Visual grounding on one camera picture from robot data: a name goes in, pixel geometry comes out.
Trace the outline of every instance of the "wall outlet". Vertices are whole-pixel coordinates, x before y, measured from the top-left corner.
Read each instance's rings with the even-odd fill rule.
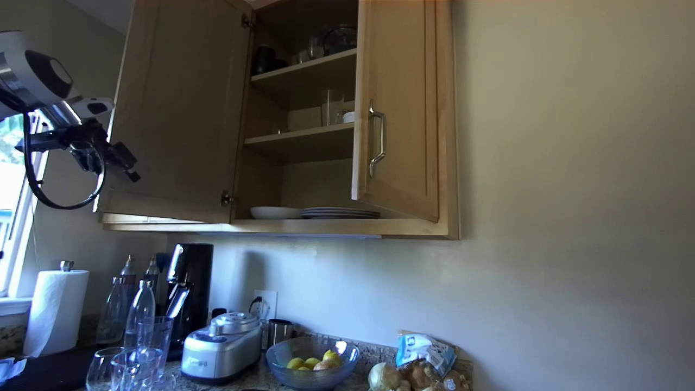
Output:
[[[254,299],[260,298],[260,304],[254,304],[254,309],[260,310],[260,316],[274,318],[276,316],[276,305],[278,305],[278,292],[276,291],[257,291]]]

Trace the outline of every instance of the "metal bowl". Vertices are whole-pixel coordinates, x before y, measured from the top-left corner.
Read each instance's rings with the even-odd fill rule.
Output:
[[[338,354],[338,364],[333,368],[290,368],[291,358],[314,355],[321,361],[323,352]],[[330,340],[320,337],[298,337],[272,345],[266,352],[266,363],[274,377],[290,388],[314,391],[334,388],[346,382],[361,361],[361,350],[348,340]]]

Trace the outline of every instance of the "cabinet shelf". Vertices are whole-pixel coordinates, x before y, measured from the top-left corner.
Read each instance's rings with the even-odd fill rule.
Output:
[[[286,108],[314,107],[321,88],[355,88],[357,49],[253,76],[253,87],[284,101]]]
[[[281,135],[253,137],[243,142],[284,163],[334,161],[353,155],[353,124],[333,124]]]

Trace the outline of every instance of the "drinking glass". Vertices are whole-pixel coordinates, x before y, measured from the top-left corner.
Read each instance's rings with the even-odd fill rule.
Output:
[[[121,347],[105,347],[94,352],[84,388],[88,391],[118,391],[121,388],[123,366],[119,363]]]

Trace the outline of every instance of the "ceiling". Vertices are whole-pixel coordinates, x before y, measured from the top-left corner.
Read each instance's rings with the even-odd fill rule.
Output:
[[[127,35],[132,0],[69,0],[102,23]]]

